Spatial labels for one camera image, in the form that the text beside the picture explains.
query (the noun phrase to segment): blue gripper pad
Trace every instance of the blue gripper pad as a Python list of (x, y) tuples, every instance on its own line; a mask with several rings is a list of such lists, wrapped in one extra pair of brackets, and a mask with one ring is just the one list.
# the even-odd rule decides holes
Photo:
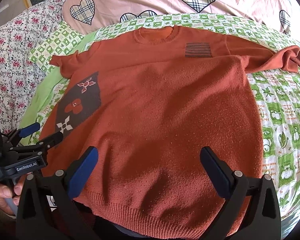
[(20, 129), (19, 137), (26, 138), (29, 135), (33, 134), (34, 132), (39, 131), (39, 129), (40, 129), (40, 124), (38, 122), (35, 122), (25, 128)]
[(80, 195), (84, 185), (98, 162), (98, 157), (97, 148), (89, 147), (78, 160), (81, 164), (71, 176), (67, 185), (67, 193), (70, 199)]
[(230, 199), (231, 182), (218, 164), (221, 162), (209, 147), (204, 147), (200, 152), (200, 161), (207, 172), (216, 192), (221, 198)]

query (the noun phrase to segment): green checkered pillow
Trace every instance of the green checkered pillow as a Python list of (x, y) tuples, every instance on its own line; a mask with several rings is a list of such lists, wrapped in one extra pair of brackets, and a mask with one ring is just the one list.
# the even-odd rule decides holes
[(52, 55), (68, 55), (83, 38), (84, 35), (74, 31), (66, 22), (62, 21), (48, 39), (30, 51), (29, 60), (37, 63), (48, 74), (54, 68), (49, 64)]

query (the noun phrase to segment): sweater's left sleeve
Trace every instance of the sweater's left sleeve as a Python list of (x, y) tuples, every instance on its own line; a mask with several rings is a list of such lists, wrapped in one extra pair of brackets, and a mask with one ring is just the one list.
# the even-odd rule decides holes
[(297, 73), (300, 66), (298, 46), (290, 46), (275, 53), (260, 44), (232, 35), (227, 35), (227, 46), (231, 55), (241, 57), (246, 73), (278, 68)]

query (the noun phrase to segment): gray handle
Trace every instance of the gray handle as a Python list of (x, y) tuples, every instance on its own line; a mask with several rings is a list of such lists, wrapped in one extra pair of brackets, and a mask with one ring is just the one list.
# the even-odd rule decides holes
[(17, 216), (18, 213), (18, 206), (16, 206), (12, 200), (12, 198), (5, 198), (6, 203), (8, 204), (8, 206), (11, 208), (11, 210), (13, 211), (13, 213), (15, 214), (15, 216)]

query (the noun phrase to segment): white flower design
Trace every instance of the white flower design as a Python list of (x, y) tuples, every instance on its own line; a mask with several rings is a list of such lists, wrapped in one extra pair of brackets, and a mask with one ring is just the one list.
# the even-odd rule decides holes
[(73, 127), (71, 125), (68, 124), (68, 122), (70, 121), (70, 116), (68, 116), (66, 119), (65, 119), (65, 122), (64, 123), (57, 123), (57, 126), (59, 128), (61, 128), (60, 132), (64, 132), (64, 130), (66, 129), (67, 131), (69, 130), (72, 130)]

